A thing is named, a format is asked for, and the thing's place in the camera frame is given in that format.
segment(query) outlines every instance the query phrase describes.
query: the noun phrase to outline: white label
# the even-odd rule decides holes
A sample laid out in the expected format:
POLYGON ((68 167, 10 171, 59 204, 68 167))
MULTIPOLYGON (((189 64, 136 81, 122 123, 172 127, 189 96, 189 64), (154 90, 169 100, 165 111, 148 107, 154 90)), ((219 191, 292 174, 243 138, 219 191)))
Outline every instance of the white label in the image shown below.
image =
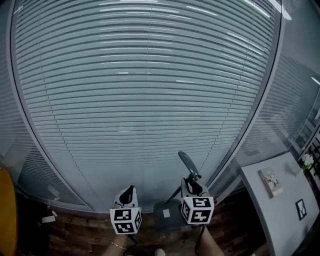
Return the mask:
POLYGON ((163 217, 165 217, 165 218, 169 218, 170 217, 169 209, 163 210, 163 217))

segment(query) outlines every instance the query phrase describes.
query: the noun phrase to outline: white shoe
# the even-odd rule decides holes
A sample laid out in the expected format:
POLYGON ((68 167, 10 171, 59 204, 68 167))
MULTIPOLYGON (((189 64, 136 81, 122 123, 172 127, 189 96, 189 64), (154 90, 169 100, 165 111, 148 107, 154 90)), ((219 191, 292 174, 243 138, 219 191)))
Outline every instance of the white shoe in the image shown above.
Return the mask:
POLYGON ((154 256, 166 256, 166 253, 164 250, 162 249, 156 249, 155 252, 154 252, 154 256))

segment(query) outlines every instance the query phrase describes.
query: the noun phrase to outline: white flower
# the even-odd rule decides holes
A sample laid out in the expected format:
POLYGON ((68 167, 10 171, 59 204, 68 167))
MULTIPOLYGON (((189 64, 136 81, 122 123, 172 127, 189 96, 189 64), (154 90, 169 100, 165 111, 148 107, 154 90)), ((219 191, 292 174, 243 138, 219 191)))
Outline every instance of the white flower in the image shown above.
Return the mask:
POLYGON ((308 153, 305 153, 302 156, 302 161, 303 161, 305 166, 309 166, 309 165, 312 165, 314 163, 314 158, 311 155, 309 155, 308 153))

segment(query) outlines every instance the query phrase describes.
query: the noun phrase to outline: white paper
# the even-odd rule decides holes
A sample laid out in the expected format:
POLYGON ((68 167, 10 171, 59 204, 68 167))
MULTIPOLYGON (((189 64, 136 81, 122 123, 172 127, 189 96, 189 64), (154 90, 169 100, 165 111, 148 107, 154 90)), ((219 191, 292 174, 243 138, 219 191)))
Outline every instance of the white paper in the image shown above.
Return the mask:
POLYGON ((42 220, 42 223, 55 222, 56 217, 54 215, 52 215, 52 216, 48 216, 48 217, 43 217, 41 220, 42 220))

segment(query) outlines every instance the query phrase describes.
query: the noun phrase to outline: black cable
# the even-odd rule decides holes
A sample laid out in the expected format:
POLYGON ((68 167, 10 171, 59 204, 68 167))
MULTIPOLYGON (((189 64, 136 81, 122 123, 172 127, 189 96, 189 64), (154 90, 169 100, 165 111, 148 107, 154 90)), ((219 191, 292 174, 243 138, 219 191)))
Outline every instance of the black cable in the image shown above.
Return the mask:
POLYGON ((201 232, 200 232, 200 234, 199 234, 199 236, 198 236, 198 239, 197 239, 197 241, 196 241, 196 244, 195 244, 194 253, 195 253, 195 255, 197 255, 197 256, 199 256, 200 240, 201 240, 201 238, 202 238, 202 235, 204 234, 205 227, 206 227, 206 226, 203 224, 203 225, 202 225, 201 232))
POLYGON ((132 234, 127 234, 127 236, 131 239, 132 242, 134 242, 134 245, 129 246, 123 253, 123 256, 126 255, 127 252, 129 252, 133 247, 135 247, 137 244, 139 244, 136 239, 134 239, 134 236, 132 234))

